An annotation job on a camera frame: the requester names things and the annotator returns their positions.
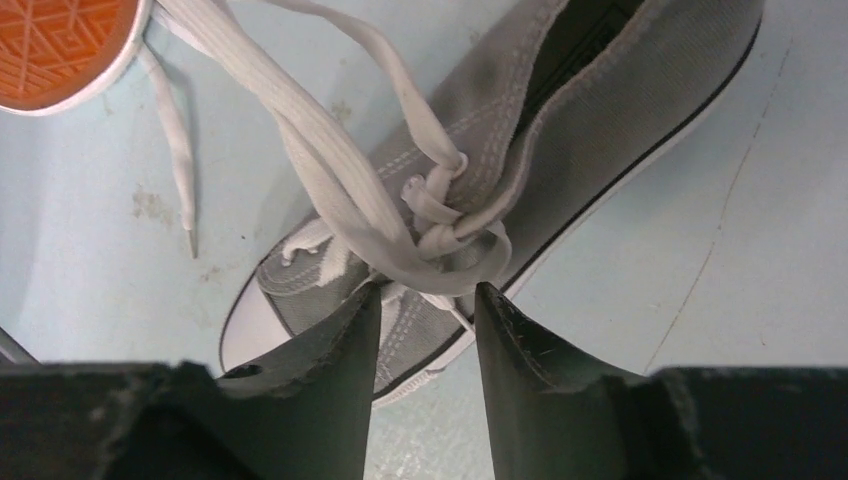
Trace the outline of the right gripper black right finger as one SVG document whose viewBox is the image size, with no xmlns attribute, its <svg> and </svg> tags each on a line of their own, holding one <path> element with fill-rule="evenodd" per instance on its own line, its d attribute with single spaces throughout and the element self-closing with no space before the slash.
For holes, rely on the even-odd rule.
<svg viewBox="0 0 848 480">
<path fill-rule="evenodd" d="M 488 283 L 474 323 L 499 479 L 843 479 L 847 372 L 681 367 L 588 354 Z"/>
</svg>

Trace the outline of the grey canvas sneaker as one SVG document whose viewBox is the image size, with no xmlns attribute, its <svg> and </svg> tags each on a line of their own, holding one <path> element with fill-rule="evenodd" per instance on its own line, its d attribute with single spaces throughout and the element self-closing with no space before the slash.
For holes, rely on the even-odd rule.
<svg viewBox="0 0 848 480">
<path fill-rule="evenodd" d="M 361 285 L 380 287 L 376 405 L 475 340 L 473 292 L 519 289 L 564 236 L 719 100 L 757 39 L 760 1 L 520 1 L 431 94 L 372 24 L 312 1 L 388 77 L 403 121 L 362 152 L 224 1 L 160 1 L 157 21 L 216 60 L 276 121 L 311 213 L 257 265 L 219 344 L 234 379 Z"/>
</svg>

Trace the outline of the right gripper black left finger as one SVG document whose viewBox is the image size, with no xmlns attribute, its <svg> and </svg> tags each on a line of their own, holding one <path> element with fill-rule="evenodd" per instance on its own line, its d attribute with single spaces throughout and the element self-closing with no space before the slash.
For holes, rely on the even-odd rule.
<svg viewBox="0 0 848 480">
<path fill-rule="evenodd" d="M 202 365 L 1 369 L 5 479 L 359 479 L 381 300 L 368 283 L 221 378 Z"/>
</svg>

